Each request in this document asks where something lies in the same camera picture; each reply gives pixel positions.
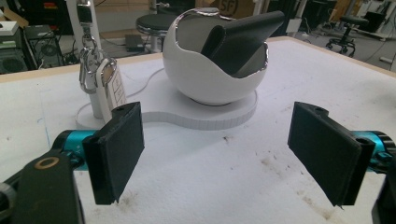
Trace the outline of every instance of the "white egg-shaped chair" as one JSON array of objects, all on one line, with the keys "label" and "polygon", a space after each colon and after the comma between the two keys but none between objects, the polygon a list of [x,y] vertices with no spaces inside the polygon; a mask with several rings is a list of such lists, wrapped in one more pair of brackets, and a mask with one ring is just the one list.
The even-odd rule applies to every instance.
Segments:
[{"label": "white egg-shaped chair", "polygon": [[268,64],[265,39],[284,20],[281,12],[268,14],[232,20],[216,8],[195,8],[178,16],[163,45],[170,81],[204,105],[226,105],[252,93]]}]

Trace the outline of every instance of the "chair base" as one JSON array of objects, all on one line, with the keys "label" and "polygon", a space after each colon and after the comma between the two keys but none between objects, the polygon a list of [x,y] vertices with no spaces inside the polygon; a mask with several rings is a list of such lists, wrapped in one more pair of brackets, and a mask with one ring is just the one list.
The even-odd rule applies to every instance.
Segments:
[{"label": "chair base", "polygon": [[331,38],[329,39],[329,43],[326,44],[327,49],[332,49],[332,45],[338,45],[341,47],[341,50],[339,51],[340,54],[345,54],[348,52],[348,48],[352,49],[352,52],[349,53],[349,57],[353,58],[355,54],[355,44],[351,41],[345,41],[343,39],[338,39],[338,38]]}]

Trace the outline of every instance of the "metal carabiner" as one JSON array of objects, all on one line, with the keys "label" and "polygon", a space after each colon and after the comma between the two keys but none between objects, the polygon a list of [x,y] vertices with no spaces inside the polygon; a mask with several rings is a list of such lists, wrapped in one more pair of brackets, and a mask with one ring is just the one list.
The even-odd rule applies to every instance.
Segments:
[{"label": "metal carabiner", "polygon": [[87,58],[88,58],[88,54],[90,54],[91,51],[92,51],[92,49],[84,48],[79,53],[79,62],[80,62],[79,85],[84,92],[86,92],[88,94],[95,94],[96,88],[89,89],[88,88],[89,85],[87,84],[87,76],[89,76],[89,79],[90,79],[91,83],[93,84],[93,85],[91,84],[91,86],[97,87],[97,83],[95,81],[94,76],[92,75],[92,71],[89,71],[87,69]]}]

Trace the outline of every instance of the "floor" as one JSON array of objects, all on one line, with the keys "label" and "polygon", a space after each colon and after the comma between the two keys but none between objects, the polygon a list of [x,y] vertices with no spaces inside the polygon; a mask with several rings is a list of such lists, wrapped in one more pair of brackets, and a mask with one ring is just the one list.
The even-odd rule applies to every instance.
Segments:
[{"label": "floor", "polygon": [[[310,34],[299,32],[295,38],[326,49],[330,38],[340,38],[344,31],[316,30]],[[389,70],[390,63],[379,60],[380,57],[394,59],[396,56],[396,36],[387,38],[385,41],[362,31],[352,30],[350,37],[354,39],[356,51],[354,59]],[[341,48],[334,46],[332,51],[338,52]]]}]

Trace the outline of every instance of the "chair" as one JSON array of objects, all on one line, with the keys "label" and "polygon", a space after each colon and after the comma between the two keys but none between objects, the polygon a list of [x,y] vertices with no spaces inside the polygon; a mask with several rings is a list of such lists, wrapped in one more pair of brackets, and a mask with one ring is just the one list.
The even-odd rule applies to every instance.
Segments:
[{"label": "chair", "polygon": [[162,51],[163,48],[158,48],[157,39],[161,39],[163,46],[163,40],[172,22],[178,15],[191,8],[189,4],[175,1],[156,5],[158,14],[148,14],[136,20],[137,31],[150,36],[151,52]]},{"label": "chair", "polygon": [[340,21],[343,21],[346,23],[347,28],[346,32],[344,33],[343,37],[340,38],[331,38],[329,39],[329,43],[326,44],[326,48],[332,49],[332,45],[338,45],[341,46],[341,50],[339,53],[345,54],[347,53],[348,49],[347,48],[352,48],[352,52],[349,53],[349,57],[353,58],[355,54],[355,43],[353,43],[353,40],[348,40],[348,36],[350,31],[352,30],[353,25],[359,25],[359,26],[364,26],[369,23],[366,19],[355,17],[355,16],[343,16],[341,17]]},{"label": "chair", "polygon": [[166,37],[169,26],[177,18],[171,14],[149,14],[139,17],[136,20],[136,29],[142,34],[150,36],[151,52],[159,52],[157,39],[161,39],[161,43]]}]

